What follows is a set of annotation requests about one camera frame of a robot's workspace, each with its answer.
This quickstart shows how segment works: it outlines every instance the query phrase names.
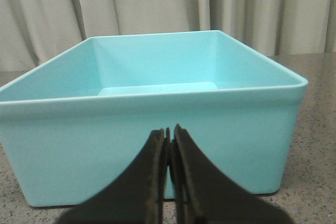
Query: beige curtain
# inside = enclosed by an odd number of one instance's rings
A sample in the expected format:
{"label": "beige curtain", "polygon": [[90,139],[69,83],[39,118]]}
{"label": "beige curtain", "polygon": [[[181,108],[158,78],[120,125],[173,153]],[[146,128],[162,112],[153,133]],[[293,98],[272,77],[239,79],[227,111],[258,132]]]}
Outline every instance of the beige curtain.
{"label": "beige curtain", "polygon": [[85,38],[220,29],[268,56],[336,51],[336,0],[0,0],[0,71]]}

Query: plastic bin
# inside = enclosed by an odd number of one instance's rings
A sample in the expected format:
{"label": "plastic bin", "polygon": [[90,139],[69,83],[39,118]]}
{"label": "plastic bin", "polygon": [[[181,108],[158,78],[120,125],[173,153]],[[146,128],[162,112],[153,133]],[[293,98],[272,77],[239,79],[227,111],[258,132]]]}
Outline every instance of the plastic bin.
{"label": "plastic bin", "polygon": [[94,195],[176,123],[235,182],[272,193],[307,83],[221,31],[93,37],[0,88],[0,140],[37,207]]}

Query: table surface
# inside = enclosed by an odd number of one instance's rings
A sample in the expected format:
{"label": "table surface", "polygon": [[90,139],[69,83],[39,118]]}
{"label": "table surface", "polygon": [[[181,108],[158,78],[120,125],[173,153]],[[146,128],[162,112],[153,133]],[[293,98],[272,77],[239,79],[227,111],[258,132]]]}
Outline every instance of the table surface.
{"label": "table surface", "polygon": [[[273,57],[309,80],[282,184],[260,196],[286,210],[296,223],[336,223],[336,53]],[[0,72],[0,86],[24,72]],[[0,145],[0,223],[54,223],[67,208],[30,207]],[[174,204],[164,223],[175,223]]]}

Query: bin bottom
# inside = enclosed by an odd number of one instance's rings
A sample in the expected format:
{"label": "bin bottom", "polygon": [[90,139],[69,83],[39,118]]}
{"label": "bin bottom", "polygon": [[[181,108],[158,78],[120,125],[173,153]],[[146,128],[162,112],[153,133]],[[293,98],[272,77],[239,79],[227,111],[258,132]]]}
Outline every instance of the bin bottom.
{"label": "bin bottom", "polygon": [[192,83],[104,88],[98,93],[98,95],[149,94],[149,93],[153,94],[153,93],[170,93],[170,92],[184,92],[195,90],[197,91],[213,90],[217,88],[218,88],[217,85],[213,82],[192,82]]}

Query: turquoise plastic bin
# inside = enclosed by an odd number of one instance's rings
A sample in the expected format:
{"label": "turquoise plastic bin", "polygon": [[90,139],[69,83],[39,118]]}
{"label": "turquoise plastic bin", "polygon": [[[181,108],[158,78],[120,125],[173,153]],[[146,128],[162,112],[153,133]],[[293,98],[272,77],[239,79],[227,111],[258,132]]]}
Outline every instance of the turquoise plastic bin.
{"label": "turquoise plastic bin", "polygon": [[93,37],[0,88],[0,140],[36,207],[91,197],[176,123],[235,182],[273,193],[307,83],[221,31]]}

